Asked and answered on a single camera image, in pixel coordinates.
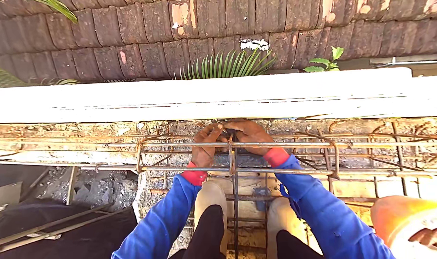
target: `green leaf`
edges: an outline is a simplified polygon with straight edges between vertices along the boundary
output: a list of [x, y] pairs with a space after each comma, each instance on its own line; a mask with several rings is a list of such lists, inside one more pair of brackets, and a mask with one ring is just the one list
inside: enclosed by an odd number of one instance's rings
[[345, 49], [342, 47], [334, 47], [334, 46], [331, 47], [332, 47], [332, 58], [334, 60], [339, 59], [342, 56], [343, 52], [345, 51]]
[[66, 7], [66, 5], [64, 5], [60, 1], [58, 1], [58, 0], [34, 0], [34, 1], [48, 5], [50, 8], [65, 15], [65, 17], [70, 19], [73, 23], [75, 23], [75, 24], [77, 23], [76, 16], [70, 11], [70, 9], [68, 9], [68, 7]]
[[309, 73], [325, 71], [324, 67], [320, 67], [320, 66], [309, 66], [309, 67], [307, 67], [307, 68], [305, 68], [303, 70], [305, 70], [306, 72], [309, 72]]
[[310, 59], [310, 63], [321, 63], [321, 64], [325, 64], [326, 66], [329, 66], [331, 62], [328, 61], [327, 59]]
[[207, 55], [203, 60], [202, 60], [202, 76], [203, 78], [209, 78], [209, 74], [207, 72], [207, 58], [209, 57], [209, 55]]

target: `white paint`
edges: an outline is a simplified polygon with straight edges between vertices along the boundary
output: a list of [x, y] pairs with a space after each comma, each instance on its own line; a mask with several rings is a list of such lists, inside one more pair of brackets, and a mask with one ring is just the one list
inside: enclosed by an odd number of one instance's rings
[[[224, 85], [233, 94], [203, 94]], [[412, 78], [409, 68], [0, 88], [0, 123], [424, 117], [437, 116], [434, 93], [437, 77]]]
[[241, 50], [245, 50], [246, 48], [249, 48], [250, 50], [255, 50], [256, 48], [259, 50], [268, 50], [270, 48], [270, 44], [263, 39], [241, 39]]

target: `hand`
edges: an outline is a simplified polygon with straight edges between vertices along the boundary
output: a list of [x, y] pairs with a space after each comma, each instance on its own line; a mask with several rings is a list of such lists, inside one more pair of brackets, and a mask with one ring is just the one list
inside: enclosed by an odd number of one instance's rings
[[[210, 124], [193, 137], [195, 143], [214, 143], [222, 133], [222, 124]], [[215, 147], [192, 147], [191, 162], [197, 167], [212, 167]]]
[[[224, 124], [226, 129], [236, 130], [236, 137], [240, 142], [274, 142], [265, 130], [253, 121], [235, 119]], [[246, 150], [256, 155], [265, 155], [269, 147], [246, 147]]]

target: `red cuff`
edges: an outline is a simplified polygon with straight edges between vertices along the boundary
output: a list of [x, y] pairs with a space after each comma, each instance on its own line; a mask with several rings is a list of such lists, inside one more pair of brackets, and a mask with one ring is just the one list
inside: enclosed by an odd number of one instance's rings
[[263, 158], [270, 163], [272, 167], [278, 167], [289, 159], [289, 154], [282, 147], [274, 147], [266, 153]]
[[[196, 168], [197, 166], [190, 161], [190, 163], [187, 166], [188, 168]], [[181, 174], [189, 183], [196, 186], [201, 186], [202, 183], [207, 178], [207, 172], [206, 171], [183, 171]]]

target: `blue sleeve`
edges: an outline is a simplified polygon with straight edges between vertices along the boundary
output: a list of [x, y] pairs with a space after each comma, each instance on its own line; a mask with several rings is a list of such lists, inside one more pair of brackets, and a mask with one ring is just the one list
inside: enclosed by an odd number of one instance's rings
[[167, 258], [200, 190], [201, 186], [194, 186], [181, 175], [175, 175], [170, 191], [150, 209], [111, 258]]
[[[278, 169], [302, 169], [291, 155]], [[394, 258], [391, 251], [340, 199], [310, 175], [276, 174], [292, 209], [311, 227], [326, 258]]]

